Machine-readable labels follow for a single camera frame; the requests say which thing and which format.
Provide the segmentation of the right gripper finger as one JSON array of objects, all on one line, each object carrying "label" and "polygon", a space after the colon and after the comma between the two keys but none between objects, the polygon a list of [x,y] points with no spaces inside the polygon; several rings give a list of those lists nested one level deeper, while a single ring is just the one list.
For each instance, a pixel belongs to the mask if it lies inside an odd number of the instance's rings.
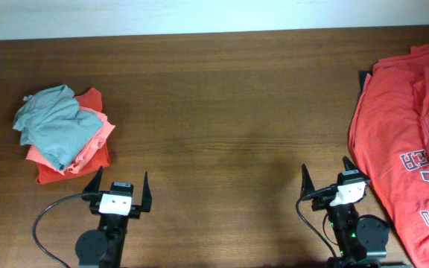
[{"label": "right gripper finger", "polygon": [[347,156],[342,158],[342,162],[345,168],[343,175],[362,174],[360,169]]},{"label": "right gripper finger", "polygon": [[301,170],[302,170],[302,185],[301,185],[300,197],[306,197],[309,194],[312,194],[313,192],[315,192],[315,187],[311,180],[311,176],[308,172],[307,166],[305,164],[302,164]]}]

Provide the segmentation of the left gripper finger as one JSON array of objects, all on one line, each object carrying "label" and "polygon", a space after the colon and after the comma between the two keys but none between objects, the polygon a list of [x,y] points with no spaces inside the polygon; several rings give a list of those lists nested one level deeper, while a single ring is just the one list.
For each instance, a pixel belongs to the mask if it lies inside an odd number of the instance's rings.
[{"label": "left gripper finger", "polygon": [[144,184],[142,190],[142,203],[141,203],[141,212],[148,213],[151,210],[152,206],[152,195],[150,192],[150,186],[148,182],[148,173],[144,173]]},{"label": "left gripper finger", "polygon": [[97,173],[92,178],[92,180],[88,183],[88,185],[83,189],[84,194],[97,193],[99,192],[101,179],[103,176],[104,168],[102,166],[99,167]]}]

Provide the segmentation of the orange-red printed t-shirt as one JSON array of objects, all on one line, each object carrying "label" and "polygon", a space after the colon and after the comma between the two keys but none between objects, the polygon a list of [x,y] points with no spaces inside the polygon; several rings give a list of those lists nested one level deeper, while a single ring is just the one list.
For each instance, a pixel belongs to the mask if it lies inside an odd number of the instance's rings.
[{"label": "orange-red printed t-shirt", "polygon": [[365,76],[349,149],[415,267],[429,267],[429,45]]}]

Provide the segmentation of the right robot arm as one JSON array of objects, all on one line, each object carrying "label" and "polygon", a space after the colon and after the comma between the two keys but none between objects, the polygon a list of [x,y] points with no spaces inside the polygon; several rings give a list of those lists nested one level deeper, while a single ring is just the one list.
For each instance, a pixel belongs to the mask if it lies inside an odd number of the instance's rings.
[{"label": "right robot arm", "polygon": [[[370,178],[346,156],[343,157],[343,166],[345,170],[337,175],[334,184],[316,189],[307,167],[303,165],[296,211],[331,251],[328,267],[380,267],[381,259],[387,256],[390,226],[375,215],[358,213],[355,204],[366,196]],[[299,204],[304,201],[311,202],[313,211],[326,212],[325,219],[331,224],[339,254],[327,236],[315,229],[300,212]]]}]

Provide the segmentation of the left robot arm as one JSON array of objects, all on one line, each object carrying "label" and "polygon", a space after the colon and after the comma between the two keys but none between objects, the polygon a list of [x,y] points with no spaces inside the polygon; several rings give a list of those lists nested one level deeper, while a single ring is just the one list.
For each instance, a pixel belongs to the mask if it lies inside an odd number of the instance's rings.
[{"label": "left robot arm", "polygon": [[133,203],[133,185],[113,182],[108,191],[101,191],[104,169],[98,172],[83,189],[82,200],[89,203],[92,214],[99,216],[96,229],[84,232],[75,245],[79,268],[120,267],[127,226],[150,212],[152,195],[148,175],[144,175],[142,203]]}]

